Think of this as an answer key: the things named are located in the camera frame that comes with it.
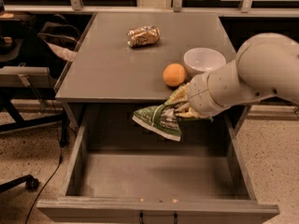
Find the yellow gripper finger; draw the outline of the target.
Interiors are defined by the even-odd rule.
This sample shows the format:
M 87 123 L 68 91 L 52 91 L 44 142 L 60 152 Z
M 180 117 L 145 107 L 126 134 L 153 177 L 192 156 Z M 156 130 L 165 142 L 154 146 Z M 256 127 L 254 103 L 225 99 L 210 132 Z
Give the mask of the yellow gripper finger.
M 195 112 L 191 107 L 184 109 L 176 109 L 175 115 L 177 117 L 185 118 L 185 119 L 200 119 L 202 117 L 201 114 Z
M 181 102 L 187 102 L 188 101 L 188 88 L 189 83 L 183 84 L 179 86 L 173 96 L 173 103 L 181 103 Z

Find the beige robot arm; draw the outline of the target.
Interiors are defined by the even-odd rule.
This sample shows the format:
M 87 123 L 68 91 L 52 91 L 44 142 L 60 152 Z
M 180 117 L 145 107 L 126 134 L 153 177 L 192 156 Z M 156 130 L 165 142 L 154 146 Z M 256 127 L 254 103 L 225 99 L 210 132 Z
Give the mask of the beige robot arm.
M 278 97 L 299 105 L 299 43 L 280 34 L 247 40 L 233 61 L 192 78 L 179 117 L 212 118 L 234 105 Z

